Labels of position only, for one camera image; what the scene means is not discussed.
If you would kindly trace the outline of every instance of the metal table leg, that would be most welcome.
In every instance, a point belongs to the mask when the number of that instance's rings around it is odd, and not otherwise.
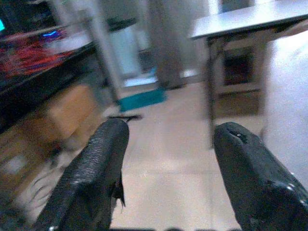
[[[214,130],[215,130],[215,111],[214,111],[214,73],[213,73],[213,65],[214,65],[214,51],[213,51],[213,39],[206,39],[208,49],[209,49],[209,59],[207,62],[207,101],[208,101],[208,113],[209,113],[209,128],[210,128],[210,137],[211,137],[211,147],[213,147],[213,138],[214,138]]]

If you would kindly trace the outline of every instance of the beige floor tile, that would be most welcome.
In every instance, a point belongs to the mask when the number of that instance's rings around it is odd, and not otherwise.
[[[228,231],[230,229],[240,228],[237,223],[234,211],[232,209],[228,194],[223,184],[220,173],[213,173],[211,181],[211,199],[213,225],[212,228],[218,231]]]
[[[127,174],[126,207],[117,205],[112,227],[170,227],[186,231],[211,226],[209,176],[198,174]]]
[[[130,157],[124,171],[204,172],[209,165],[207,134],[204,121],[148,124],[131,153],[126,153]]]

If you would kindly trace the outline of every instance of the teal mat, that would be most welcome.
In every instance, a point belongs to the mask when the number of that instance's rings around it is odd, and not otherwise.
[[[131,95],[119,100],[121,107],[120,111],[125,112],[140,107],[146,107],[155,103],[161,103],[165,101],[166,98],[165,91],[162,89]]]

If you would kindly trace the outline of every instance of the cardboard box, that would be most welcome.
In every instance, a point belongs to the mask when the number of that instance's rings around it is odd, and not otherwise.
[[[29,121],[28,129],[43,142],[64,141],[96,108],[90,88],[76,85],[55,95]]]
[[[77,150],[87,145],[89,138],[97,127],[104,122],[102,113],[95,108],[92,113],[79,125],[76,131],[64,142],[68,150]]]
[[[0,190],[12,198],[34,179],[52,149],[29,137],[23,124],[0,135]]]

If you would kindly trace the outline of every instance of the white tabletop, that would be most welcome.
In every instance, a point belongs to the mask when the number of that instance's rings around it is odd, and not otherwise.
[[[190,38],[222,36],[307,18],[308,0],[277,0],[196,19]]]

